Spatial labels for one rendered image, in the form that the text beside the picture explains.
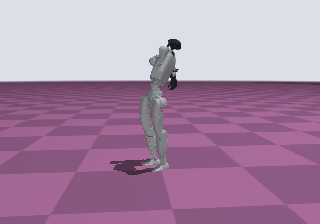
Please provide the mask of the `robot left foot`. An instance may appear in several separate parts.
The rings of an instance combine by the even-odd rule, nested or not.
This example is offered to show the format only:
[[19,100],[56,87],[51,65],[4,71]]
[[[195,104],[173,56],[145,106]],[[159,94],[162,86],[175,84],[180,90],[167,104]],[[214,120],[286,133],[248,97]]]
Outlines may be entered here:
[[[164,164],[164,163],[163,163]],[[166,168],[169,168],[169,164],[166,162],[166,165],[162,165],[162,164],[159,164],[158,166],[156,166],[154,169],[152,169],[151,171],[155,172],[155,171],[160,171],[160,170],[163,170],[163,169],[166,169]]]

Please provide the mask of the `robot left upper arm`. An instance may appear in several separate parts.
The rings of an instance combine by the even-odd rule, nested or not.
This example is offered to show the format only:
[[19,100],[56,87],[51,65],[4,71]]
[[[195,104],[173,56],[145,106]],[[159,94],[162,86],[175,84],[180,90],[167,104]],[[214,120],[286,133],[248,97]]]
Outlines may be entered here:
[[172,50],[169,49],[169,47],[161,46],[160,49],[159,49],[160,57],[166,57],[169,52],[172,53]]

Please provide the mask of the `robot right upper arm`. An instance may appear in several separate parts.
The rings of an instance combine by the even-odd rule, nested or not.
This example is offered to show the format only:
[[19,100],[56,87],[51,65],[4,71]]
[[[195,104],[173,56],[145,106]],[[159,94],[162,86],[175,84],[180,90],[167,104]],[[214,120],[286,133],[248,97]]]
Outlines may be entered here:
[[151,64],[152,66],[154,66],[154,65],[155,65],[155,62],[156,62],[156,58],[154,58],[154,57],[150,58],[149,62],[150,62],[150,64]]

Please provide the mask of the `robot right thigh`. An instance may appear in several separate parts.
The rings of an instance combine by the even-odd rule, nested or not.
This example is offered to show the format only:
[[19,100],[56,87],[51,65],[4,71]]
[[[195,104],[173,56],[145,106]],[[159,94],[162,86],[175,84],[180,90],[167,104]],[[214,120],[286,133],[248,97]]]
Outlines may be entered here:
[[139,107],[140,120],[145,132],[149,136],[154,136],[155,135],[154,128],[153,126],[149,125],[150,118],[151,118],[151,110],[148,107],[148,105],[152,105],[152,103],[148,101],[147,97],[148,95],[145,95],[141,98],[140,107]]

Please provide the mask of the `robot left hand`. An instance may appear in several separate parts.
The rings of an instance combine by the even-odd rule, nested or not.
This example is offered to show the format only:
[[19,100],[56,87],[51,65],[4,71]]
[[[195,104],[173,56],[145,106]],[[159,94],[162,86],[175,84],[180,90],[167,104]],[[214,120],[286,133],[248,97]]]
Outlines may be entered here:
[[171,85],[171,89],[170,89],[170,90],[173,90],[173,89],[175,89],[175,88],[178,86],[178,84],[177,84],[177,79],[176,79],[177,76],[173,77],[173,74],[171,74],[170,77],[171,77],[171,83],[169,84],[168,88],[169,88],[170,85]]

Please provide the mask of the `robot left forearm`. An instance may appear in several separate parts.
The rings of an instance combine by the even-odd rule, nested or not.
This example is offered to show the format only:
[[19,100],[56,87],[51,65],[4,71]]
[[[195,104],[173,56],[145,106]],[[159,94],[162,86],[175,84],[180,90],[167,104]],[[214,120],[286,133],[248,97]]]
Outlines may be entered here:
[[[174,58],[175,58],[175,62],[176,62],[176,56],[175,56],[175,53],[174,53]],[[174,68],[174,71],[176,71],[176,67]],[[176,72],[172,72],[172,76],[175,77],[177,75]]]

